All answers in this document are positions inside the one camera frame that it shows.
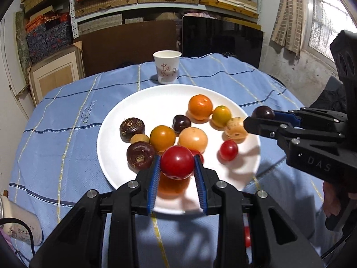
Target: table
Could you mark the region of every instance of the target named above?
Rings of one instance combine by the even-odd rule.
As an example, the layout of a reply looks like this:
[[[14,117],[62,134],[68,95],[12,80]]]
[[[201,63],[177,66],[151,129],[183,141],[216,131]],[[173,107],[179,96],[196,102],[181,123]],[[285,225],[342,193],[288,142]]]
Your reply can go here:
[[[282,111],[302,106],[267,74],[220,54],[181,58],[177,83],[217,91],[249,115],[262,104]],[[155,64],[147,62],[52,90],[35,108],[17,150],[9,192],[11,200],[38,216],[45,238],[87,190],[112,191],[96,154],[101,123],[122,99],[155,85]],[[336,239],[324,228],[321,212],[322,182],[288,167],[276,141],[261,138],[261,164],[256,178],[245,191],[265,189],[319,253],[332,246]],[[109,223],[110,217],[105,230],[103,267]],[[137,216],[136,231],[140,267],[212,267],[218,216]],[[28,244],[15,240],[13,244],[31,258]]]

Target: checkered curtain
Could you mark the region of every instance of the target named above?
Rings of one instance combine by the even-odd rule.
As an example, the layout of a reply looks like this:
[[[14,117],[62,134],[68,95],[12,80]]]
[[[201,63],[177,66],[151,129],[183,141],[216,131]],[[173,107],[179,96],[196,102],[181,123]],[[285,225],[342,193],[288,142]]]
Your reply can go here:
[[[302,29],[302,0],[280,0],[271,40],[299,55]]]

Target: red tomato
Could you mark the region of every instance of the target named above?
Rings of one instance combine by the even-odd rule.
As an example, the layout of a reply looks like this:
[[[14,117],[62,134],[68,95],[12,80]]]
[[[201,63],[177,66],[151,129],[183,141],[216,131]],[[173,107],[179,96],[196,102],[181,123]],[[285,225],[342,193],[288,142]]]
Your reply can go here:
[[[238,146],[233,140],[223,142],[220,148],[220,156],[226,161],[232,161],[238,154]]]
[[[203,155],[202,155],[199,151],[194,150],[194,149],[190,149],[190,151],[191,151],[191,153],[192,153],[193,156],[199,155],[202,164],[205,162],[205,160],[204,160],[204,158],[203,158]]]
[[[161,156],[160,168],[171,179],[185,179],[195,168],[195,160],[186,147],[171,146]]]
[[[245,238],[246,238],[246,248],[251,246],[251,241],[250,241],[250,228],[248,226],[244,227],[244,233],[245,233]]]

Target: human hand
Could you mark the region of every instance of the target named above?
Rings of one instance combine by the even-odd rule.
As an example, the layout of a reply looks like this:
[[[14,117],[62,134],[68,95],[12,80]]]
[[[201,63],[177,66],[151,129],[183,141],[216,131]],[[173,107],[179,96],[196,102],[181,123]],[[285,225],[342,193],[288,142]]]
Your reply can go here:
[[[337,216],[341,211],[341,203],[337,197],[335,187],[328,182],[324,182],[322,185],[324,191],[324,203],[322,204],[322,210],[327,217],[331,215]],[[357,199],[356,193],[349,193],[349,198]]]

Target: picture frame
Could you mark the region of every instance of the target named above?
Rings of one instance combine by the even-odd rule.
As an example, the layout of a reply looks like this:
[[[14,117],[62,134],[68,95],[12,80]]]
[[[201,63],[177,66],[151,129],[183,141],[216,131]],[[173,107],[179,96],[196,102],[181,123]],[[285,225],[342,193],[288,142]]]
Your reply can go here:
[[[35,106],[45,95],[63,85],[85,77],[82,51],[71,45],[33,65],[29,72],[29,82]]]

